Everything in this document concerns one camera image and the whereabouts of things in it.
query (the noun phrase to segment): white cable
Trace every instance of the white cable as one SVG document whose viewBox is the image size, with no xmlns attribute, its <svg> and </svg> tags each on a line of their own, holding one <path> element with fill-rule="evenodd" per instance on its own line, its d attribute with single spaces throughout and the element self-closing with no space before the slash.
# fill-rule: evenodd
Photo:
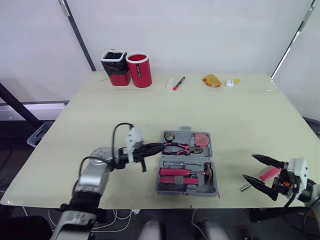
<svg viewBox="0 0 320 240">
<path fill-rule="evenodd" d="M 117 232 L 121 232 L 121 231 L 125 230 L 129 226 L 130 221 L 131 221 L 131 216 L 132 216 L 132 214 L 130 214 L 130 216 L 129 216 L 129 221 L 128 221 L 127 225 L 122 229 L 115 230 L 115 231 L 91 231 L 91 232 L 92 233 L 117 233 Z"/>
<path fill-rule="evenodd" d="M 191 224 L 200 231 L 200 233 L 201 233 L 202 236 L 205 238 L 205 240 L 208 240 L 208 238 L 206 237 L 206 235 L 204 234 L 204 232 L 201 230 L 201 228 L 198 227 L 196 224 L 194 224 L 194 216 L 195 216 L 196 210 L 197 210 L 196 208 L 193 210 L 193 214 L 192 214 L 192 218 L 191 218 Z"/>
<path fill-rule="evenodd" d="M 108 227 L 108 226 L 111 226 L 112 224 L 115 223 L 115 221 L 117 220 L 117 209 L 116 210 L 113 210 L 113 214 L 114 214 L 114 219 L 111 223 L 107 224 L 107 225 L 103 225 L 103 226 L 97 226 L 97 227 L 94 227 L 92 229 L 102 229 L 102 228 L 105 228 L 105 227 Z"/>
<path fill-rule="evenodd" d="M 25 215 L 26 215 L 27 217 L 29 217 L 29 215 L 28 215 L 27 210 L 25 209 L 25 207 L 24 207 L 24 206 L 21 206 L 21 207 L 22 207 L 22 209 L 23 209 L 23 211 L 24 211 Z"/>
<path fill-rule="evenodd" d="M 54 223 L 54 221 L 52 221 L 52 219 L 51 219 L 51 216 L 50 216 L 50 210 L 48 210 L 48 216 L 49 216 L 49 219 L 50 219 L 50 222 L 52 223 L 52 225 L 53 226 L 57 226 L 55 223 Z"/>
<path fill-rule="evenodd" d="M 126 217 L 119 217 L 119 216 L 117 216 L 117 214 L 115 213 L 115 210 L 114 210 L 114 209 L 113 209 L 113 213 L 116 215 L 116 218 L 117 218 L 117 219 L 125 220 L 125 219 L 127 219 L 128 217 L 130 217 L 130 215 L 133 214 L 134 212 L 130 209 L 130 213 L 129 213 L 129 215 L 126 216 Z"/>
</svg>

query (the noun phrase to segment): white wall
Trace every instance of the white wall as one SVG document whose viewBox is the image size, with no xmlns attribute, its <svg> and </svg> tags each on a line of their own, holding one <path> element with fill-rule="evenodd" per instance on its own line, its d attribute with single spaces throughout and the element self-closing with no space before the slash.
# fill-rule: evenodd
<svg viewBox="0 0 320 240">
<path fill-rule="evenodd" d="M 21 102 L 70 100 L 92 72 L 57 0 L 1 0 L 0 36 L 0 83 Z"/>
<path fill-rule="evenodd" d="M 272 74 L 311 0 L 68 0 L 97 70 L 107 49 L 156 72 Z"/>
<path fill-rule="evenodd" d="M 320 121 L 320 3 L 274 80 L 302 116 Z"/>
</svg>

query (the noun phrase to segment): black and red container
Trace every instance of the black and red container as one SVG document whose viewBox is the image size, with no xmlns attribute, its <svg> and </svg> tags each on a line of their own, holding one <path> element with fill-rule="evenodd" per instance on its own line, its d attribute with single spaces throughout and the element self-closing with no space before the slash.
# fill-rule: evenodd
<svg viewBox="0 0 320 240">
<path fill-rule="evenodd" d="M 125 57 L 133 84 L 137 88 L 146 88 L 152 84 L 149 56 L 144 52 L 129 53 Z"/>
<path fill-rule="evenodd" d="M 101 58 L 102 66 L 114 86 L 127 86 L 130 82 L 131 75 L 126 55 L 123 50 L 108 50 Z"/>
</svg>

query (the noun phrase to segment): table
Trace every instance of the table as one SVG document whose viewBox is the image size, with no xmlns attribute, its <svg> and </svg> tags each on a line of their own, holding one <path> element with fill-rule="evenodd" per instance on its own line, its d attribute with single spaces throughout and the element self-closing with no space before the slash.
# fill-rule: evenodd
<svg viewBox="0 0 320 240">
<path fill-rule="evenodd" d="M 155 191 L 160 154 L 110 174 L 100 201 L 103 209 L 269 208 L 272 201 L 253 187 L 246 192 L 242 174 L 265 167 L 251 157 L 262 154 L 288 161 L 304 157 L 309 178 L 320 183 L 320 142 L 298 111 L 266 74 L 216 74 L 220 81 L 240 79 L 234 87 L 207 87 L 205 74 L 153 74 L 150 87 L 112 86 L 104 72 L 93 72 L 26 161 L 1 200 L 4 205 L 58 208 L 68 203 L 79 164 L 94 149 L 111 146 L 120 122 L 133 123 L 146 143 L 160 142 L 164 130 L 190 126 L 209 132 L 218 182 L 218 197 L 168 196 Z M 167 80 L 185 76 L 177 91 Z M 125 146 L 128 128 L 117 130 L 116 147 Z M 297 200 L 292 206 L 302 206 Z"/>
</svg>

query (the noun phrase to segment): marker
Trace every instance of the marker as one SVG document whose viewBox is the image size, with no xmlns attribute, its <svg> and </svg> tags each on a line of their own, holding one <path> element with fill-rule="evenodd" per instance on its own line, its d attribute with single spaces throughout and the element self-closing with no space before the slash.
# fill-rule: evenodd
<svg viewBox="0 0 320 240">
<path fill-rule="evenodd" d="M 174 86 L 173 90 L 177 90 L 177 88 L 180 86 L 180 84 L 182 84 L 182 82 L 186 79 L 186 77 L 184 76 L 183 78 L 181 78 L 181 80 Z"/>
</svg>

